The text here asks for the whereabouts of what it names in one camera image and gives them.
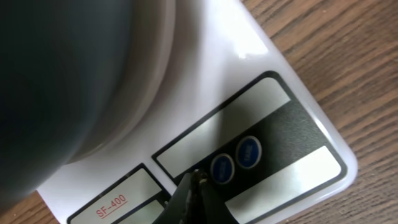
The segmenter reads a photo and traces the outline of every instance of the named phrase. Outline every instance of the wood grain surface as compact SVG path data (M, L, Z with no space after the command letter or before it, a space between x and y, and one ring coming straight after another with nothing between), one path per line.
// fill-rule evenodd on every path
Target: wood grain surface
M243 2L359 161L348 190L283 223L398 223L398 1ZM0 223L58 222L35 192Z

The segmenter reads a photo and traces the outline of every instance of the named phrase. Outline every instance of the blue button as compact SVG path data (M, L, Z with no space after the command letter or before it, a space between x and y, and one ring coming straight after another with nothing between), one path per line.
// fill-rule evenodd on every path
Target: blue button
M213 159L210 171L217 184L227 184L235 174L234 161L231 156L222 153Z
M255 167L261 158L261 144L254 136L243 138L236 148L236 162L244 169Z

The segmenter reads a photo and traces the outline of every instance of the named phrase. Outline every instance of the scale platform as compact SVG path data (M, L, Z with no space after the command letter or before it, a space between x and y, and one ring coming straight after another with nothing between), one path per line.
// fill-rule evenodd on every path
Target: scale platform
M354 181L353 152L240 1L176 1L175 17L142 121L39 187L60 223L152 223L195 169L239 223L279 222Z

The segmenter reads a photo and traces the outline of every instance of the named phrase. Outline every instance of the white kitchen scale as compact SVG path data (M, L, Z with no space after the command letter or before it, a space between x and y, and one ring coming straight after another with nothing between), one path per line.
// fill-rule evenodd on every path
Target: white kitchen scale
M239 223L279 222L354 181L353 152L240 1L163 2L175 22L145 115L38 189L60 223L152 223L195 169Z

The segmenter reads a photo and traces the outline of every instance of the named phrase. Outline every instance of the white stripe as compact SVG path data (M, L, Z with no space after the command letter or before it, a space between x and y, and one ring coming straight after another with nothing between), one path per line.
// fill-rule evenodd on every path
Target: white stripe
M152 224L162 212L163 207L158 201L154 200L119 224Z
M289 101L275 79L265 78L157 159L176 177Z
M341 167L326 146L226 202L239 223L247 223L336 177Z

